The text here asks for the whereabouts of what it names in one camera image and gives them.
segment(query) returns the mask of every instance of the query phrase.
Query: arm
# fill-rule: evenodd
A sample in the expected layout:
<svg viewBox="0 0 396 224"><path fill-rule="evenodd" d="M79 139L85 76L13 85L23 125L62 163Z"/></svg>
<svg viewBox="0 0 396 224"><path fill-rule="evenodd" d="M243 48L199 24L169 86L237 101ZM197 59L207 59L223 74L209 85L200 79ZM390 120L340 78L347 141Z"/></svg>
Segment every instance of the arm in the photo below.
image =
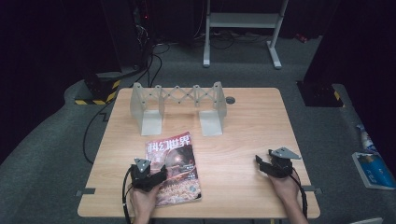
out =
<svg viewBox="0 0 396 224"><path fill-rule="evenodd" d="M298 179L297 174L293 172L292 174L296 179ZM268 175L271 179L276 195L279 197L280 201L285 207L286 214L288 215L289 221L292 224L306 224L306 220L303 211L297 201L297 195L299 192L299 187L297 184L288 176L285 178L276 178Z"/></svg>
<svg viewBox="0 0 396 224"><path fill-rule="evenodd" d="M148 224L151 213L154 211L156 197L161 185L157 185L150 192L133 189L132 205L134 207L134 224Z"/></svg>

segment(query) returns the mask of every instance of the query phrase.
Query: gray carpet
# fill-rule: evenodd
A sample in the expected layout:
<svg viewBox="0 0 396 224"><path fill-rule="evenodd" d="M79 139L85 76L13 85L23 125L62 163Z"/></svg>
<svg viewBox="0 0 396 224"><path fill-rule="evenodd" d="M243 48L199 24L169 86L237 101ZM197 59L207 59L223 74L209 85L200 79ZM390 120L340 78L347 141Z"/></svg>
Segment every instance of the gray carpet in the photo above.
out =
<svg viewBox="0 0 396 224"><path fill-rule="evenodd" d="M311 182L318 194L321 215L310 223L350 223L370 217L382 217L384 223L396 223L396 191L366 189L354 166L351 154L361 151L355 126L360 123L347 91L341 94L345 107L306 107L296 81L302 80L320 39L306 44L280 38L276 50L282 69L275 70L263 42L250 43L242 38L227 49L230 42L212 41L211 66L203 68L203 47L159 46L155 52L163 60L154 85L211 87L221 81L223 87L275 87L282 94ZM154 58L150 78L160 67ZM121 88L131 86L138 76L125 78ZM140 79L147 87L148 75ZM82 153L84 132L101 105L75 105L74 97L82 82L64 94L65 105L36 127L0 167L0 223L124 223L120 218L79 217L77 210L92 166ZM108 117L112 105L104 110ZM98 116L87 134L86 150L94 160L106 122ZM269 223L269 220L230 219L157 219L155 223Z"/></svg>

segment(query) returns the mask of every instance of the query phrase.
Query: dark background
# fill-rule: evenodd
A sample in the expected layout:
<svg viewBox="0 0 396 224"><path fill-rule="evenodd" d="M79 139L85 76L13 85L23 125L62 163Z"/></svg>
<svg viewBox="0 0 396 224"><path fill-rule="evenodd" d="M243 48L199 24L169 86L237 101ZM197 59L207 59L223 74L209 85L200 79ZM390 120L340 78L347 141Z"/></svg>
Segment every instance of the dark background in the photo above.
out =
<svg viewBox="0 0 396 224"><path fill-rule="evenodd" d="M270 12L279 7L279 1L212 4L214 11L232 12ZM202 15L201 1L160 0L148 6L156 36L192 42ZM337 6L335 0L290 1L280 36L324 35L305 81L346 86L395 174L394 8L390 1L369 0L341 1L338 10ZM76 59L94 73L119 68L100 1L2 1L0 10L3 161L34 127L63 106L66 88L83 79ZM74 40L78 55L70 49Z"/></svg>

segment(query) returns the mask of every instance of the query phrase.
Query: white bracket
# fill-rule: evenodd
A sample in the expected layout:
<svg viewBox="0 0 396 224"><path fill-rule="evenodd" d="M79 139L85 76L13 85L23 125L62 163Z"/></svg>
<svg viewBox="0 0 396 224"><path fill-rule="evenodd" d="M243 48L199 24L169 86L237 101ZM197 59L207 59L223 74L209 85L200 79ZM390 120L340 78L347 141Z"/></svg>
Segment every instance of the white bracket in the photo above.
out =
<svg viewBox="0 0 396 224"><path fill-rule="evenodd" d="M161 134L163 126L164 101L171 99L178 104L185 100L191 99L197 107L203 99L209 99L213 102L213 110L200 111L199 117L203 136L212 136L222 134L223 120L227 115L227 105L224 92L220 82L216 82L208 90L202 89L195 85L190 90L181 89L175 86L172 90L166 91L157 85L153 89L144 89L140 83L134 84L130 110L131 115L137 120L141 135ZM148 110L149 100L155 100L158 108Z"/></svg>

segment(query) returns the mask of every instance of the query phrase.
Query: table top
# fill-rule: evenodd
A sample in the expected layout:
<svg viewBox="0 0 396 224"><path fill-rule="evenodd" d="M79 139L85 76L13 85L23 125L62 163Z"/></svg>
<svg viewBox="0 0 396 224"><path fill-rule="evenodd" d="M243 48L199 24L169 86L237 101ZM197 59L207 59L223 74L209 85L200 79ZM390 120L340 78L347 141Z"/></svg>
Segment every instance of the table top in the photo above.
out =
<svg viewBox="0 0 396 224"><path fill-rule="evenodd" d="M130 113L132 89L120 90L86 185L95 192L82 196L78 214L123 217L122 181L134 158L145 158L145 143L190 132L202 199L156 208L152 217L287 217L271 181L255 162L255 155L269 161L268 149L280 147L301 155L279 90L223 88L223 91L226 97L235 99L233 105L227 105L223 135L202 135L198 113L205 104L194 107L193 102L179 105L166 101L162 134L142 136ZM302 185L310 185L304 158L292 162ZM314 192L306 194L308 217L318 217Z"/></svg>

